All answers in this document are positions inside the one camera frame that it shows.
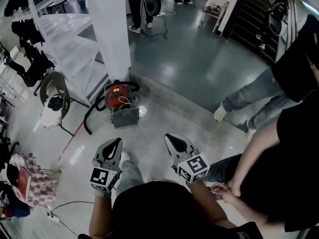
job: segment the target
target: black t-shirt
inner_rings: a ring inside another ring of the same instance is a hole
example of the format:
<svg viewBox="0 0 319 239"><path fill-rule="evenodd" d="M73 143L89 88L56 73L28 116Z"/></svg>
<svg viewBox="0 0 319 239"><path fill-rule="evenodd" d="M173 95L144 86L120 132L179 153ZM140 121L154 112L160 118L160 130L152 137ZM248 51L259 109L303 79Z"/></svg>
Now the black t-shirt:
<svg viewBox="0 0 319 239"><path fill-rule="evenodd" d="M241 199L285 231L319 222L319 91L283 110L277 133L280 143L263 152L241 185Z"/></svg>
<svg viewBox="0 0 319 239"><path fill-rule="evenodd" d="M121 193L113 205L112 228L110 238L121 239L262 239L255 223L230 230L210 224L185 187L161 181L149 182Z"/></svg>
<svg viewBox="0 0 319 239"><path fill-rule="evenodd" d="M300 102L318 87L318 82L310 68L306 53L319 68L319 44L316 46L314 33L319 42L319 21L313 15L307 20L284 55L272 65L272 72L280 87L295 102Z"/></svg>

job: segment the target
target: handrail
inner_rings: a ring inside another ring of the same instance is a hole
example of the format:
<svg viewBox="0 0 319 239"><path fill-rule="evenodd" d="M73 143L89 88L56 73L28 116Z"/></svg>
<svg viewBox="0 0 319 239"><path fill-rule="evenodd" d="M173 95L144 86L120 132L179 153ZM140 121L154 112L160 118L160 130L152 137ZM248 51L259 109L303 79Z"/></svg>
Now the handrail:
<svg viewBox="0 0 319 239"><path fill-rule="evenodd" d="M288 6L288 29L286 39L286 51L298 36L297 6L295 0L287 0Z"/></svg>

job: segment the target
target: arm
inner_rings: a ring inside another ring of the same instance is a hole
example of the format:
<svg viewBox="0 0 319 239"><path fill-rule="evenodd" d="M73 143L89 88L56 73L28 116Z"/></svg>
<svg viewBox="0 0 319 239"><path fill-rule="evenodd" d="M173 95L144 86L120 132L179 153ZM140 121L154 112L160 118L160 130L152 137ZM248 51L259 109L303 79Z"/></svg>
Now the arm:
<svg viewBox="0 0 319 239"><path fill-rule="evenodd" d="M270 222L267 215L255 211L240 198L235 197L235 201L232 202L231 205L241 214L241 216L245 218L246 221L255 222L260 232L265 234L285 232L284 222Z"/></svg>
<svg viewBox="0 0 319 239"><path fill-rule="evenodd" d="M190 191L204 215L212 224L225 227L227 229L236 227L227 219L226 213L209 193L209 190L202 181L190 184Z"/></svg>
<svg viewBox="0 0 319 239"><path fill-rule="evenodd" d="M240 196L241 183L263 151L278 143L277 122L254 134L239 160L233 178L227 183L235 196Z"/></svg>
<svg viewBox="0 0 319 239"><path fill-rule="evenodd" d="M236 197L230 188L222 183L216 183L211 192L218 194L222 199L232 205L248 222L255 222L258 229L262 233L284 233L285 223L284 222L270 222L267 215L259 213L248 206L239 197Z"/></svg>
<svg viewBox="0 0 319 239"><path fill-rule="evenodd" d="M93 239L104 239L111 229L111 198L95 196L94 208L91 217L89 235Z"/></svg>

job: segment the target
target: vacuum hose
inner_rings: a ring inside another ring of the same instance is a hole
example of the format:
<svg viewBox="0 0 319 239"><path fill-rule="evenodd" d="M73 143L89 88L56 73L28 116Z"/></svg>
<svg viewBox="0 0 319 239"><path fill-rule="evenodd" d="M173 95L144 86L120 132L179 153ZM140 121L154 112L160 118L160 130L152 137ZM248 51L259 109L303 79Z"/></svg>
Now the vacuum hose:
<svg viewBox="0 0 319 239"><path fill-rule="evenodd" d="M91 130L88 128L87 124L86 124L86 120L88 119L89 115L91 114L92 110L94 108L96 108L96 110L98 110L99 112L104 111L106 108L106 105L104 104L101 108L99 107L99 103L105 99L104 93L105 91L107 91L110 87L114 86L114 85L132 85L135 88L130 89L131 92L135 92L137 90L140 89L140 86L135 83L135 82L120 82L118 80L115 80L113 83L110 83L109 85L105 86L105 88L101 89L101 91L98 93L98 95L96 96L95 99L95 103L94 105L92 105L90 107L90 109L88 110L88 112L85 114L84 116L84 120L83 120L83 124L84 124L84 128L85 130L89 133L89 135L92 134Z"/></svg>

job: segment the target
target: hand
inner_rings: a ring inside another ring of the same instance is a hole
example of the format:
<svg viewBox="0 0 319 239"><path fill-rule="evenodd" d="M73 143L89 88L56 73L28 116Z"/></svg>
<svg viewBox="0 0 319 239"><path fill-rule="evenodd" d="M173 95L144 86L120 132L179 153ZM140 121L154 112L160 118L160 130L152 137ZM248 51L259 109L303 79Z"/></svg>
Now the hand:
<svg viewBox="0 0 319 239"><path fill-rule="evenodd" d="M232 204L237 199L237 197L231 192L230 188L220 182L214 184L211 187L210 192L212 194L219 195L225 201L225 203L228 204Z"/></svg>
<svg viewBox="0 0 319 239"><path fill-rule="evenodd" d="M231 179L228 183L227 186L231 189L231 192L236 196L240 197L241 192L240 192L240 184L235 183L233 179Z"/></svg>

